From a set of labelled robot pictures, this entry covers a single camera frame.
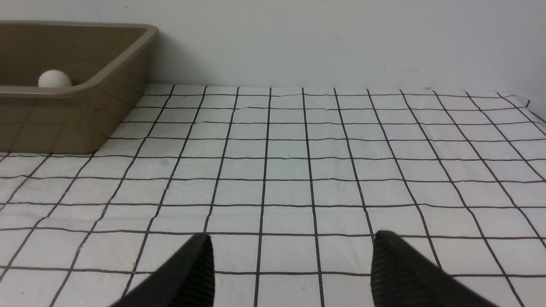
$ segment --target grid paper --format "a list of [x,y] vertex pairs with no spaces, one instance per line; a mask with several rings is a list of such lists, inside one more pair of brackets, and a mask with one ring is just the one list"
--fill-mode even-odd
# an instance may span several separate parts
[[199,232],[216,306],[373,306],[380,229],[542,306],[545,176],[511,95],[148,85],[93,155],[0,154],[0,306],[108,306]]

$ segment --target black grid line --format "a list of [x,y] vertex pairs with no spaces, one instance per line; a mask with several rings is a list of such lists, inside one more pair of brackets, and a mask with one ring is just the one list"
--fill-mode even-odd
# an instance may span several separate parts
[[[311,157],[309,149],[309,132],[307,131],[307,112],[305,111],[305,92],[304,88],[301,88],[301,102],[304,111],[304,123],[305,123],[305,143],[307,145],[307,158]],[[313,191],[313,171],[311,170],[311,159],[307,159],[307,167],[309,168],[309,186],[311,189],[311,208],[313,211],[313,227],[314,227],[314,244],[317,252],[317,269],[318,269],[318,290],[321,296],[321,307],[324,307],[324,288],[322,284],[322,268],[321,268],[321,250],[318,243],[318,227],[317,227],[317,212],[314,203],[314,191]]]
[[212,193],[212,199],[210,200],[209,214],[207,215],[207,217],[205,219],[205,226],[203,226],[203,232],[205,232],[205,233],[206,233],[206,230],[207,230],[207,228],[209,226],[210,216],[212,215],[212,211],[214,210],[214,201],[216,200],[216,191],[218,189],[218,184],[220,182],[220,175],[222,174],[222,166],[224,165],[225,152],[228,149],[229,133],[232,131],[233,116],[235,115],[235,110],[237,108],[237,100],[239,98],[238,95],[239,95],[239,87],[237,87],[237,95],[235,95],[235,103],[233,104],[232,116],[231,116],[231,119],[229,121],[228,133],[225,135],[224,150],[222,152],[222,158],[220,159],[220,167],[218,168],[218,175],[216,176],[216,182],[214,184],[214,191]]
[[[370,95],[370,90],[368,91],[368,98],[370,99],[370,103],[373,108],[375,108],[375,105],[373,103],[372,96]],[[377,121],[379,124],[381,124],[381,119],[379,118],[379,114],[377,113],[377,110],[374,110],[375,116],[377,118]],[[434,244],[432,243],[432,239],[430,238],[429,228],[426,225],[425,217],[423,215],[423,212],[421,211],[421,208],[417,205],[417,200],[415,199],[415,196],[413,195],[412,191],[410,190],[410,186],[408,185],[408,180],[406,180],[406,177],[404,176],[404,173],[402,172],[402,168],[400,167],[400,164],[398,163],[398,160],[396,159],[396,154],[394,154],[394,150],[390,144],[389,137],[387,136],[387,133],[385,132],[385,128],[383,125],[381,125],[381,130],[383,131],[383,135],[385,136],[385,140],[387,140],[387,145],[389,146],[390,154],[394,158],[394,162],[396,163],[396,167],[398,168],[398,172],[400,173],[400,176],[402,177],[401,181],[403,181],[404,185],[406,186],[406,189],[409,193],[409,196],[412,198],[413,203],[415,205],[415,208],[417,208],[417,211],[419,212],[419,216],[421,217],[421,222],[423,223],[423,228],[425,229],[425,233],[428,237],[428,241],[430,244],[430,249],[432,250],[432,254],[434,256],[434,260],[436,261],[436,265],[442,269],[442,264],[440,263],[440,260],[438,259],[438,255],[436,253],[436,250],[434,249]]]
[[[404,95],[404,93],[402,92],[402,90],[400,90],[400,93],[402,93],[402,97],[404,98],[404,101],[406,102],[406,105],[408,106],[408,109],[410,110],[411,114],[413,115],[413,117],[415,118],[415,120],[417,121],[417,123],[419,123],[419,120],[417,119],[417,117],[415,116],[415,113],[413,112],[413,110],[411,109],[410,105],[408,104],[407,100],[406,100],[406,96]],[[479,222],[478,222],[478,219],[476,218],[476,215],[474,214],[474,212],[472,212],[472,210],[466,205],[466,202],[465,200],[463,199],[462,197],[462,194],[461,194],[461,191],[459,191],[459,188],[457,187],[457,185],[452,181],[451,179],[451,175],[449,174],[449,172],[447,171],[446,167],[444,166],[444,164],[442,163],[442,161],[440,160],[440,157],[438,155],[438,153],[436,152],[436,149],[434,148],[434,146],[432,145],[432,143],[430,143],[430,140],[428,139],[428,135],[426,134],[425,130],[423,129],[423,127],[421,126],[421,124],[419,123],[419,128],[421,129],[421,132],[423,133],[423,135],[425,135],[425,138],[427,139],[429,145],[430,145],[430,149],[434,152],[434,155],[436,156],[436,159],[438,160],[438,163],[440,164],[440,166],[442,167],[445,175],[447,176],[447,178],[449,179],[449,181],[451,182],[451,185],[453,186],[453,188],[457,191],[457,195],[459,196],[459,199],[461,200],[463,206],[466,208],[466,210],[468,211],[468,213],[470,213],[472,215],[472,218],[474,219],[474,223],[476,224],[476,227],[478,228],[478,231],[480,233],[480,236],[483,238],[483,241],[484,243],[486,244],[487,248],[489,249],[489,252],[491,253],[491,256],[493,257],[493,259],[495,260],[495,262],[497,263],[498,265],[498,268],[501,270],[501,272],[503,274],[506,274],[506,271],[504,269],[504,267],[501,265],[501,262],[498,260],[497,256],[495,255],[495,253],[493,252],[493,249],[491,248],[491,245],[489,244],[489,241],[485,238],[485,235],[483,233],[483,230],[482,230],[482,227],[480,226]],[[506,279],[506,282],[508,283],[508,285],[510,286],[510,289],[512,290],[512,293],[514,294],[514,296],[516,297],[516,299],[518,300],[518,303],[524,307],[523,305],[523,302],[521,301],[519,295],[517,294],[514,286],[512,285],[512,282],[510,281],[510,279],[508,277],[505,277]]]
[[265,157],[264,157],[264,184],[262,188],[262,205],[260,208],[260,228],[258,233],[258,256],[256,259],[256,284],[254,286],[254,307],[258,307],[258,292],[260,287],[260,265],[262,263],[262,240],[263,240],[263,228],[264,228],[264,209],[265,209],[265,184],[267,182],[268,174],[268,146],[269,146],[269,119],[271,116],[271,91],[269,88],[269,101],[268,101],[268,125],[265,132]]
[[[203,104],[203,100],[205,99],[205,95],[206,95],[206,89],[207,89],[207,86],[205,86],[205,88],[203,89],[203,97],[201,98],[201,102],[199,103],[199,106],[201,106]],[[197,119],[197,116],[199,115],[199,110],[200,109],[197,108],[197,112],[195,112],[195,117],[193,118],[194,123],[195,123],[195,120]],[[172,170],[172,172],[170,174],[170,177],[169,177],[169,179],[167,181],[167,185],[165,186],[165,189],[163,190],[163,194],[161,195],[161,200],[159,201],[159,204],[157,205],[156,213],[154,214],[154,216],[150,219],[150,222],[148,223],[148,227],[146,228],[146,231],[144,233],[144,239],[142,241],[142,244],[140,245],[140,250],[139,250],[139,253],[138,253],[137,257],[136,257],[134,266],[133,266],[133,272],[137,271],[136,269],[137,269],[137,267],[138,267],[138,265],[140,263],[140,259],[142,258],[142,254],[144,252],[144,247],[146,246],[146,242],[148,240],[148,235],[150,234],[150,229],[152,228],[153,221],[159,215],[159,211],[161,210],[161,207],[163,205],[163,201],[165,200],[165,195],[167,194],[167,190],[169,189],[170,184],[173,181],[173,176],[174,176],[174,174],[176,172],[176,168],[178,167],[178,165],[180,163],[180,158],[182,157],[182,153],[184,152],[184,149],[186,148],[187,140],[188,140],[189,136],[192,133],[192,128],[193,128],[193,123],[188,129],[188,134],[187,134],[186,140],[184,141],[182,149],[180,150],[180,153],[178,155],[178,159],[176,160],[174,168],[173,168],[173,170]],[[130,277],[129,277],[129,280],[127,281],[127,284],[125,286],[125,290],[123,290],[123,293],[121,295],[122,297],[124,297],[127,294],[127,292],[129,291],[129,287],[131,285],[131,282],[133,281],[133,277],[134,277],[134,274],[131,274]]]
[[366,201],[364,199],[364,194],[362,193],[362,187],[360,185],[360,180],[358,178],[357,167],[354,164],[354,157],[351,151],[351,145],[349,143],[349,136],[347,135],[347,130],[345,129],[345,125],[343,124],[343,115],[341,114],[340,102],[339,102],[339,99],[337,98],[337,91],[335,88],[334,88],[334,95],[336,97],[337,111],[339,112],[339,115],[340,115],[341,126],[343,127],[343,133],[345,134],[345,141],[347,142],[347,150],[349,152],[349,157],[351,159],[351,164],[353,166],[354,178],[357,181],[357,188],[358,188],[358,193],[360,194],[360,201],[362,202],[362,209],[364,210],[364,214],[366,215],[366,222],[368,224],[368,229],[370,230],[370,234],[374,235],[375,232],[373,231],[372,222],[370,221],[370,214],[368,213],[368,210],[366,209]]
[[[174,91],[174,85],[173,87],[171,88],[171,94],[173,93]],[[165,105],[168,103],[170,99],[170,96],[169,98],[167,98],[165,100]],[[163,109],[159,112],[159,114],[157,115],[157,118],[156,120],[159,119],[159,117],[161,116],[161,114],[163,113]],[[153,130],[153,127],[155,126],[155,123],[152,124],[152,127],[150,127],[150,131],[148,132],[148,135],[150,135],[150,133],[152,133],[152,130]],[[59,295],[61,294],[61,292],[63,291],[64,289],[64,286],[66,285],[68,279],[70,278],[70,275],[72,273],[72,270],[74,269],[74,266],[76,265],[76,261],[78,260],[78,256],[80,255],[80,251],[81,251],[81,248],[83,247],[83,245],[85,244],[85,242],[87,242],[88,238],[90,237],[91,233],[93,232],[93,230],[95,229],[95,227],[97,226],[98,222],[101,221],[103,218],[104,218],[104,215],[106,214],[106,211],[108,210],[108,206],[110,205],[110,203],[112,202],[112,199],[116,196],[117,192],[120,190],[121,188],[121,185],[123,184],[123,180],[125,179],[125,177],[127,176],[127,173],[129,172],[129,168],[131,168],[131,166],[133,165],[133,163],[135,162],[135,160],[137,159],[137,155],[138,153],[140,152],[140,149],[142,149],[142,146],[144,145],[144,140],[142,140],[142,142],[140,143],[140,146],[138,147],[136,153],[135,153],[135,156],[133,157],[133,159],[131,160],[131,163],[129,164],[129,166],[127,167],[127,169],[125,170],[125,172],[123,173],[123,177],[121,178],[119,184],[117,185],[116,187],[116,190],[114,191],[114,193],[112,194],[112,196],[110,197],[110,199],[108,200],[108,202],[105,204],[104,206],[104,209],[99,217],[99,219],[95,220],[95,222],[93,223],[93,226],[91,227],[91,229],[89,230],[89,232],[85,235],[83,241],[81,242],[81,244],[79,245],[77,251],[76,251],[76,255],[74,255],[74,259],[72,260],[72,263],[70,265],[70,270],[68,270],[67,274],[66,274],[66,277],[64,278],[61,286],[59,287],[59,289],[57,290],[57,292],[55,293],[55,296],[53,297],[53,299],[51,300],[51,303],[50,303],[50,307],[53,307],[55,305],[55,302],[57,301],[57,298],[59,298]]]

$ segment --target white ball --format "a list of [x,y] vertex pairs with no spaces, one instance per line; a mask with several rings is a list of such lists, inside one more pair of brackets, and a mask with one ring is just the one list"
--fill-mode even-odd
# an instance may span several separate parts
[[59,70],[48,70],[38,79],[38,87],[70,87],[72,82],[67,74]]

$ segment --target white wall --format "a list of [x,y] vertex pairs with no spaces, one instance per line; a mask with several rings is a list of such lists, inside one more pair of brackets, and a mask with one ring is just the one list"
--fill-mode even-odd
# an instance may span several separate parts
[[544,0],[0,0],[0,19],[156,25],[153,82],[432,86],[546,106]]

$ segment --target tan plastic bin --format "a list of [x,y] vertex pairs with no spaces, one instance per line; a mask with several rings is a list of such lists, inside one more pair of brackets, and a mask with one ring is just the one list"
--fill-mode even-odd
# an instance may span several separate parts
[[[90,154],[142,96],[149,25],[0,21],[0,151]],[[72,87],[38,88],[51,69]]]

